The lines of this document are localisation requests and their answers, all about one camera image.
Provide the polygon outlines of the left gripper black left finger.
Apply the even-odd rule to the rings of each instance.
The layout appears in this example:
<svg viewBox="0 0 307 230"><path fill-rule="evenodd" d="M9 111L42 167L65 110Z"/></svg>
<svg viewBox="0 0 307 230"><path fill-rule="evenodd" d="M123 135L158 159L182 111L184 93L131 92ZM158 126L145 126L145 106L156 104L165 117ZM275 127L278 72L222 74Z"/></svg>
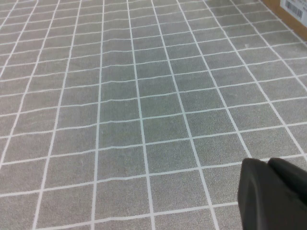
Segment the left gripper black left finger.
<svg viewBox="0 0 307 230"><path fill-rule="evenodd" d="M245 230L307 228L307 206L268 162L252 158L242 161L237 201Z"/></svg>

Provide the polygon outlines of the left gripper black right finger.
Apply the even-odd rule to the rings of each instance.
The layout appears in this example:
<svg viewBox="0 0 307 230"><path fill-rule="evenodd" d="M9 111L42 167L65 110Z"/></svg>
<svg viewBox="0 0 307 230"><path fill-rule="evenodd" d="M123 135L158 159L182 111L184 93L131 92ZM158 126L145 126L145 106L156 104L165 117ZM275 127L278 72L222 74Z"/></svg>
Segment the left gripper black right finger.
<svg viewBox="0 0 307 230"><path fill-rule="evenodd" d="M297 194L300 201L307 205L307 172L280 158L271 158L268 165L275 171L287 187Z"/></svg>

